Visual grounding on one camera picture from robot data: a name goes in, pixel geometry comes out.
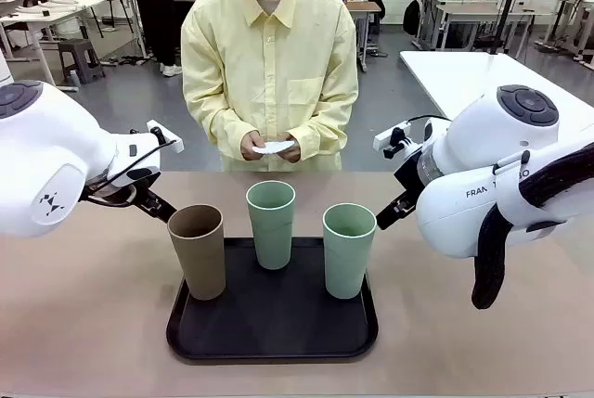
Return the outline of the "white height-adjustable desk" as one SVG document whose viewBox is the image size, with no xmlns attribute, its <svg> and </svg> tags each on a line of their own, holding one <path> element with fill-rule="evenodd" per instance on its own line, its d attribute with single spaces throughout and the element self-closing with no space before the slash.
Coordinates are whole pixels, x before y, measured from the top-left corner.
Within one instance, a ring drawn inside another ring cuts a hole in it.
<svg viewBox="0 0 594 398">
<path fill-rule="evenodd" d="M 594 0 L 557 0 L 545 44 L 594 69 Z"/>
</svg>

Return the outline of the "black backpack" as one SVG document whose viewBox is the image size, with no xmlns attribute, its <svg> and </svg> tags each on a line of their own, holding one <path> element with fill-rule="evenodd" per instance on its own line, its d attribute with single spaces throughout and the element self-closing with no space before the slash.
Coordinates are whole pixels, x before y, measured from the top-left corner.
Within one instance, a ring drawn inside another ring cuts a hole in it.
<svg viewBox="0 0 594 398">
<path fill-rule="evenodd" d="M 405 9 L 402 26 L 407 34 L 417 35 L 420 26 L 420 4 L 418 0 L 412 0 Z"/>
</svg>

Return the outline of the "person's left hand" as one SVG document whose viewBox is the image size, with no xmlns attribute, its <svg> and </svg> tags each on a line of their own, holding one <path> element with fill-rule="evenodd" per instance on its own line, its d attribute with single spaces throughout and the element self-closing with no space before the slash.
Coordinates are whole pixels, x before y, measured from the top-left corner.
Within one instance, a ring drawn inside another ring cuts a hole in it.
<svg viewBox="0 0 594 398">
<path fill-rule="evenodd" d="M 284 134 L 280 138 L 280 141 L 292 142 L 292 145 L 290 148 L 286 148 L 278 152 L 277 156 L 285 161 L 288 161 L 289 163 L 297 163 L 301 159 L 301 147 L 297 139 L 290 134 Z"/>
</svg>

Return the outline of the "person in yellow shirt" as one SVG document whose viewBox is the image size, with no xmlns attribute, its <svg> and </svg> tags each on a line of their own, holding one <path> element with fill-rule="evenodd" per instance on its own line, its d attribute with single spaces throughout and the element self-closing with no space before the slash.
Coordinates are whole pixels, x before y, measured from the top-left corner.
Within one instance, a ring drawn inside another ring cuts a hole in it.
<svg viewBox="0 0 594 398">
<path fill-rule="evenodd" d="M 343 0 L 196 0 L 181 28 L 184 86 L 221 85 L 228 105 L 265 141 L 242 172 L 322 172 L 342 167 L 342 150 L 289 163 L 277 153 L 290 128 L 292 97 L 305 103 L 358 92 L 355 24 Z"/>
</svg>

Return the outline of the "white cylindrical appliance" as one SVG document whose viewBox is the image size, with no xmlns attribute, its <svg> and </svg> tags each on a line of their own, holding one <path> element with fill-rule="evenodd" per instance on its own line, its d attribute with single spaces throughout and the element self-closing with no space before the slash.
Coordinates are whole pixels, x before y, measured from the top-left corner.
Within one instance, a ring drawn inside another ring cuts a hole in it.
<svg viewBox="0 0 594 398">
<path fill-rule="evenodd" d="M 4 53 L 0 50 L 0 87 L 13 83 L 11 71 L 6 63 Z"/>
</svg>

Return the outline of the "tall green cup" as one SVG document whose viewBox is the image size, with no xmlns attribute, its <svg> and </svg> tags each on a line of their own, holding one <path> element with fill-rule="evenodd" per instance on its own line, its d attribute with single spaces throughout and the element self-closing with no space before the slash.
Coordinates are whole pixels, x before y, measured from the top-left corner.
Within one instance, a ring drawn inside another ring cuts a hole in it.
<svg viewBox="0 0 594 398">
<path fill-rule="evenodd" d="M 337 299 L 353 299 L 367 271 L 376 217 L 364 206 L 340 203 L 324 212 L 322 222 L 326 290 Z"/>
<path fill-rule="evenodd" d="M 279 270 L 291 260 L 295 197 L 291 185 L 276 180 L 259 182 L 246 193 L 256 258 L 264 269 Z"/>
</svg>

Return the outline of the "white lab desk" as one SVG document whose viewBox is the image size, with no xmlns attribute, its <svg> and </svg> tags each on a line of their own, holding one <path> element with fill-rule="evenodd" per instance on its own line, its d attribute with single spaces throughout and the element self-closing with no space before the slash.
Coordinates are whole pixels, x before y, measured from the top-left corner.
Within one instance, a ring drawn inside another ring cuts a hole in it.
<svg viewBox="0 0 594 398">
<path fill-rule="evenodd" d="M 88 23 L 84 18 L 84 14 L 106 2 L 107 0 L 49 0 L 38 6 L 18 6 L 12 12 L 0 18 L 0 40 L 7 52 L 6 61 L 17 62 L 19 59 L 12 56 L 5 27 L 23 23 L 26 27 L 26 32 L 31 36 L 31 47 L 36 54 L 36 59 L 40 62 L 45 80 L 63 92 L 78 92 L 79 89 L 74 86 L 56 85 L 37 33 L 46 31 L 47 34 L 50 34 L 52 26 L 75 19 L 82 37 L 88 40 Z"/>
</svg>

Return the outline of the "brown-top lab desk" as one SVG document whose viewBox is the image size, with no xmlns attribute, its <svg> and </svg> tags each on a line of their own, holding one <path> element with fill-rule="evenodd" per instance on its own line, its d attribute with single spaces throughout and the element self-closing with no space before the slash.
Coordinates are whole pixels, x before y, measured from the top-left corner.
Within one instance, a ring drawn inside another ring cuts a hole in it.
<svg viewBox="0 0 594 398">
<path fill-rule="evenodd" d="M 366 72 L 369 18 L 380 13 L 381 9 L 375 2 L 369 1 L 347 1 L 345 4 L 355 23 L 357 62 L 361 71 Z"/>
</svg>

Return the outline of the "black plastic tray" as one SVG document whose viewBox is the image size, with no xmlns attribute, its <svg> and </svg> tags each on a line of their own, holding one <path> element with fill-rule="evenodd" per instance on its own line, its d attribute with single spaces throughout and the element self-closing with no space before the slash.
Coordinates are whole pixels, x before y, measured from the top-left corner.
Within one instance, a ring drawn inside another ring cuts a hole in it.
<svg viewBox="0 0 594 398">
<path fill-rule="evenodd" d="M 179 358 L 194 364 L 342 362 L 374 345 L 379 323 L 368 284 L 351 300 L 325 288 L 322 238 L 294 238 L 291 261 L 269 271 L 252 238 L 226 238 L 226 289 L 210 301 L 181 284 L 166 326 Z"/>
</svg>

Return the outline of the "grey plastic stool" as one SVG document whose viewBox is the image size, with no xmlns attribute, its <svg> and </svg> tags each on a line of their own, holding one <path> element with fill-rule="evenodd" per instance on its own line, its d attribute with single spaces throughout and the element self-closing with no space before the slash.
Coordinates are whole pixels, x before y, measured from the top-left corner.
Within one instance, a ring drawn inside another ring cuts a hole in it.
<svg viewBox="0 0 594 398">
<path fill-rule="evenodd" d="M 70 54 L 73 63 L 65 64 L 64 55 Z M 58 43 L 58 55 L 62 74 L 65 79 L 70 79 L 71 73 L 76 72 L 82 84 L 92 83 L 95 79 L 103 78 L 105 72 L 101 65 L 95 48 L 88 39 L 70 39 Z"/>
</svg>

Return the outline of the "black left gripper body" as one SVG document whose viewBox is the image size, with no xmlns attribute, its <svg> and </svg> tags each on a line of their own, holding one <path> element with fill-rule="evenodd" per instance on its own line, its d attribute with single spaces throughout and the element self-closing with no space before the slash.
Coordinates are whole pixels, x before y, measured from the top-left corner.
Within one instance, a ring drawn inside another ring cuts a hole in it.
<svg viewBox="0 0 594 398">
<path fill-rule="evenodd" d="M 153 174 L 135 181 L 129 186 L 122 188 L 108 186 L 94 194 L 91 193 L 90 187 L 85 187 L 81 194 L 81 201 L 109 208 L 127 208 L 131 206 L 150 208 L 155 199 L 155 195 L 150 188 L 158 178 L 158 174 Z"/>
</svg>

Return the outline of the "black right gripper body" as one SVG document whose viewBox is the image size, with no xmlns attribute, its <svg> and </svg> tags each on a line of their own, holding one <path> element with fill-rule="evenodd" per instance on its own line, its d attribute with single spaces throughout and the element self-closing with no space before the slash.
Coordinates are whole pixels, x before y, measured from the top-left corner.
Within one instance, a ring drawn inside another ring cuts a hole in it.
<svg viewBox="0 0 594 398">
<path fill-rule="evenodd" d="M 416 202 L 425 187 L 418 173 L 418 161 L 421 155 L 421 148 L 415 150 L 405 157 L 403 163 L 394 173 L 396 180 L 405 189 L 405 199 L 408 202 Z"/>
</svg>

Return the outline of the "large white table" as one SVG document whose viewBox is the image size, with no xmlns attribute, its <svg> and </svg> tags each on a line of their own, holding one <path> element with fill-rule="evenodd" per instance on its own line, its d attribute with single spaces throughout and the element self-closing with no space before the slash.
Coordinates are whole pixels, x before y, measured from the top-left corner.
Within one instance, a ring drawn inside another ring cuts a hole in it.
<svg viewBox="0 0 594 398">
<path fill-rule="evenodd" d="M 563 117 L 594 122 L 594 108 L 505 54 L 402 51 L 400 58 L 433 104 L 452 119 L 491 86 L 523 84 L 550 97 Z"/>
</svg>

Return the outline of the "person's right forearm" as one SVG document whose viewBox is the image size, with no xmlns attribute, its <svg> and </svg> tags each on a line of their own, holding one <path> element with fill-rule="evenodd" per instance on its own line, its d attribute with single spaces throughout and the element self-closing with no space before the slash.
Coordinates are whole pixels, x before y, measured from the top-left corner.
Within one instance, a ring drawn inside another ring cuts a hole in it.
<svg viewBox="0 0 594 398">
<path fill-rule="evenodd" d="M 221 154 L 233 160 L 244 160 L 240 152 L 241 139 L 256 128 L 243 121 L 228 105 L 223 87 L 184 86 L 184 94 L 190 115 Z"/>
</svg>

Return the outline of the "person's right hand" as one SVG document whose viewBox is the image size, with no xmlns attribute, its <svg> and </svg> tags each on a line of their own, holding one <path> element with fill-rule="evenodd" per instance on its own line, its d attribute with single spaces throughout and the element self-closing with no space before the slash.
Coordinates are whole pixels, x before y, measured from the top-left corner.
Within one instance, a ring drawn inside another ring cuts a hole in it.
<svg viewBox="0 0 594 398">
<path fill-rule="evenodd" d="M 264 156 L 256 152 L 255 148 L 265 148 L 265 141 L 256 130 L 248 132 L 241 139 L 240 152 L 245 161 L 260 160 Z"/>
</svg>

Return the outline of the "tall brown cup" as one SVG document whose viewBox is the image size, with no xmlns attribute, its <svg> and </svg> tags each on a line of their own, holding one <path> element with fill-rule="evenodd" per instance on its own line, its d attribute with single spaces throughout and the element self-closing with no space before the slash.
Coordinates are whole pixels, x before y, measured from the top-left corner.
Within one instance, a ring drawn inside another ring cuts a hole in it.
<svg viewBox="0 0 594 398">
<path fill-rule="evenodd" d="M 192 205 L 175 212 L 167 227 L 191 296 L 220 296 L 226 288 L 223 214 L 211 205 Z"/>
</svg>

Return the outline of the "grey lab desk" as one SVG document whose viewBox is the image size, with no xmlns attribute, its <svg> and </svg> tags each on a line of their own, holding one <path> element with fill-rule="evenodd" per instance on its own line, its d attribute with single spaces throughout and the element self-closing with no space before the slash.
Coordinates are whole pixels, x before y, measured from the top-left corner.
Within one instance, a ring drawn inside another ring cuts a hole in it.
<svg viewBox="0 0 594 398">
<path fill-rule="evenodd" d="M 500 0 L 416 0 L 420 5 L 419 25 L 413 45 L 423 51 L 472 51 L 493 44 L 497 28 L 503 27 L 499 48 L 509 52 L 513 38 L 521 36 L 524 46 L 530 27 L 550 16 L 542 7 L 516 2 L 503 15 Z"/>
</svg>

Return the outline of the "person's left forearm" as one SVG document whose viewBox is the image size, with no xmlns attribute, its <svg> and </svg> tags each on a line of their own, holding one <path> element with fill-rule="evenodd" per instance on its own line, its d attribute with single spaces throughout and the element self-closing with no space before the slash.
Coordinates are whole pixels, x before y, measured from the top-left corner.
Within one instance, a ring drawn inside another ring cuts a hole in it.
<svg viewBox="0 0 594 398">
<path fill-rule="evenodd" d="M 299 148 L 299 160 L 332 155 L 346 145 L 345 128 L 350 121 L 358 92 L 322 96 L 316 102 L 292 97 L 289 103 L 290 128 L 287 134 Z"/>
</svg>

